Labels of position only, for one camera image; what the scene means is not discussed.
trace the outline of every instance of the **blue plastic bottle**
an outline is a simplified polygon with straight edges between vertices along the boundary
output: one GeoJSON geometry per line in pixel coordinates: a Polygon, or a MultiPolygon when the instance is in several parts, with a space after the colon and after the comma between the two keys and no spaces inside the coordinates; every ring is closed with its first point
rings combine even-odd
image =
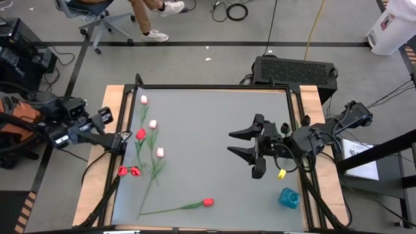
{"type": "Polygon", "coordinates": [[[291,190],[290,188],[284,188],[281,191],[279,197],[279,203],[289,208],[296,209],[300,201],[300,194],[291,190]]]}

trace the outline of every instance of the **person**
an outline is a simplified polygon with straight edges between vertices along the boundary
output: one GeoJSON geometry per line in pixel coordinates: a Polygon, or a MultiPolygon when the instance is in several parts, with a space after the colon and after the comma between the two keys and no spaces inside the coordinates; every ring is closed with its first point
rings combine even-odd
{"type": "MultiPolygon", "coordinates": [[[[82,3],[92,4],[100,3],[107,0],[80,0],[82,3]]],[[[171,16],[180,13],[185,7],[184,2],[163,2],[161,0],[129,0],[136,20],[142,31],[142,40],[145,42],[165,42],[169,40],[169,36],[151,29],[150,20],[146,12],[146,7],[151,11],[157,11],[160,17],[171,16]]]]}

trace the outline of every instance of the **concrete floor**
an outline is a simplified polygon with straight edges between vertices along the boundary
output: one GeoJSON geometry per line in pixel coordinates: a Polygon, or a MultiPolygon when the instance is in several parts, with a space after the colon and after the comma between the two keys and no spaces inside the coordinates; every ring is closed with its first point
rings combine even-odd
{"type": "MultiPolygon", "coordinates": [[[[185,0],[187,5],[193,1],[185,0]]],[[[254,0],[247,4],[249,14],[242,22],[227,20],[223,23],[211,19],[209,1],[197,0],[195,11],[159,18],[148,12],[152,25],[169,34],[171,42],[265,42],[272,16],[273,0],[254,0]]],[[[279,0],[271,41],[306,42],[313,20],[320,6],[319,0],[279,0]]],[[[114,2],[112,15],[131,12],[128,1],[114,2]]],[[[50,0],[15,0],[13,7],[0,12],[1,16],[20,17],[43,41],[82,42],[78,26],[80,18],[68,19],[55,9],[50,0]]],[[[218,10],[216,17],[223,17],[218,10]]],[[[376,0],[327,0],[312,42],[364,42],[364,35],[380,16],[376,0]]],[[[140,42],[136,23],[122,20],[120,27],[140,42]]],[[[124,42],[116,33],[103,35],[104,42],[124,42]]],[[[60,52],[71,52],[77,57],[78,46],[57,46],[60,52]]],[[[86,47],[72,96],[87,99],[87,110],[95,113],[102,103],[107,85],[133,83],[135,73],[141,74],[146,84],[237,84],[247,73],[255,57],[261,55],[263,46],[170,46],[170,47],[112,47],[101,46],[102,55],[86,47]]],[[[285,59],[303,59],[305,47],[270,47],[273,54],[285,59]]],[[[61,56],[63,61],[70,57],[61,56]]],[[[356,100],[368,105],[410,79],[399,52],[389,57],[379,57],[366,47],[312,47],[307,60],[332,62],[339,69],[338,91],[331,103],[331,113],[342,111],[344,104],[356,100]]],[[[61,78],[53,92],[63,95],[74,71],[75,61],[68,66],[57,65],[61,78]]],[[[379,144],[416,128],[416,93],[407,91],[380,107],[371,109],[374,123],[367,128],[351,131],[361,141],[379,144]]],[[[68,146],[69,151],[84,157],[90,146],[68,146]]],[[[411,158],[408,151],[403,155],[411,158]]],[[[41,160],[23,161],[13,170],[0,170],[0,190],[31,190],[41,160]]],[[[38,191],[26,232],[70,228],[76,209],[81,175],[86,163],[54,150],[38,191]]],[[[415,167],[404,161],[406,175],[416,173],[415,167]]],[[[416,190],[408,190],[411,214],[416,216],[416,190]]],[[[392,225],[397,219],[377,203],[360,193],[344,190],[352,208],[352,227],[360,231],[382,233],[415,233],[392,225]]],[[[370,194],[386,206],[400,212],[397,199],[370,194]]]]}

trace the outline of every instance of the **black equipment box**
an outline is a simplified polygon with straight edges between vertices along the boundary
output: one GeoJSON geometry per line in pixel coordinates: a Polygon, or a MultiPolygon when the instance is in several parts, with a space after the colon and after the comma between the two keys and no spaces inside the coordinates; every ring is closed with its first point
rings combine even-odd
{"type": "Polygon", "coordinates": [[[254,64],[253,82],[264,85],[289,85],[300,93],[300,85],[316,85],[321,104],[337,91],[337,68],[332,63],[311,62],[274,57],[257,57],[254,64]]]}
{"type": "MultiPolygon", "coordinates": [[[[44,73],[55,69],[57,56],[45,46],[35,46],[41,40],[19,18],[5,20],[7,23],[0,25],[0,81],[38,91],[44,73]]],[[[0,91],[18,90],[2,86],[0,91]]]]}

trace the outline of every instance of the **white tulip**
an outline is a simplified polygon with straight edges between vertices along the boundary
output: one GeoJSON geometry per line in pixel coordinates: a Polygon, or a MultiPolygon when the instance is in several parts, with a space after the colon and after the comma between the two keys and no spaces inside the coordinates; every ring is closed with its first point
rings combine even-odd
{"type": "Polygon", "coordinates": [[[141,102],[142,104],[148,104],[148,97],[146,97],[145,95],[142,95],[142,96],[140,97],[140,102],[141,102]]]}
{"type": "Polygon", "coordinates": [[[157,148],[156,156],[158,156],[160,158],[164,156],[164,151],[163,151],[163,148],[162,147],[158,147],[157,148]]]}
{"type": "Polygon", "coordinates": [[[150,120],[149,127],[150,129],[155,129],[157,126],[156,120],[150,120]]]}

